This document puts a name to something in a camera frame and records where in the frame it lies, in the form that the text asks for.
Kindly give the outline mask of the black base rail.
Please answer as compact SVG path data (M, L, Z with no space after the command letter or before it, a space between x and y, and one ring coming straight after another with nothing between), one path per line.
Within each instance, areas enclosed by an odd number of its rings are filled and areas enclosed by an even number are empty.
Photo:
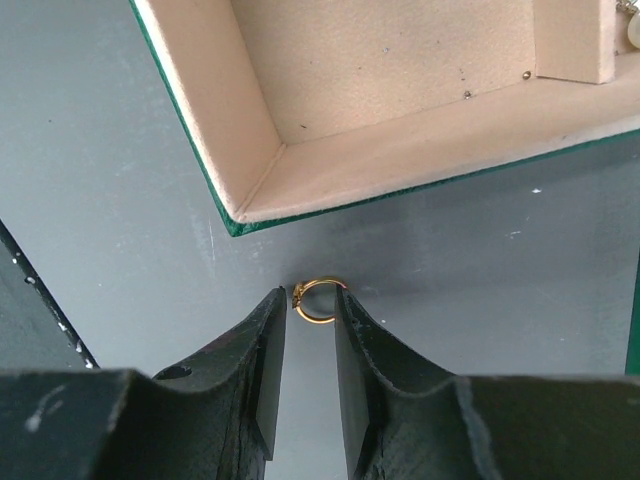
M1 368L97 369L98 362L23 249L1 227Z

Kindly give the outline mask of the green jewelry box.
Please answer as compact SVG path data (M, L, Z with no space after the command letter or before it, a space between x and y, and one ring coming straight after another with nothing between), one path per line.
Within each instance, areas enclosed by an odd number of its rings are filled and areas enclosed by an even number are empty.
M135 1L233 236L639 128L635 1Z

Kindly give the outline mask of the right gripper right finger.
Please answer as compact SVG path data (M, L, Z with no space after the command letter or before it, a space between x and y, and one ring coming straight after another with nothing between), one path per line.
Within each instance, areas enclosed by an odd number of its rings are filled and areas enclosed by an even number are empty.
M476 479L454 374L391 334L347 289L335 345L351 479Z

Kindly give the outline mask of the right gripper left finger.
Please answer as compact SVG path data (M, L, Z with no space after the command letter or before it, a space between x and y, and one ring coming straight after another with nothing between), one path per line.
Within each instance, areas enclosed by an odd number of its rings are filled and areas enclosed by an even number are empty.
M274 288L244 320L154 375L173 423L162 478L263 478L275 453L286 301Z

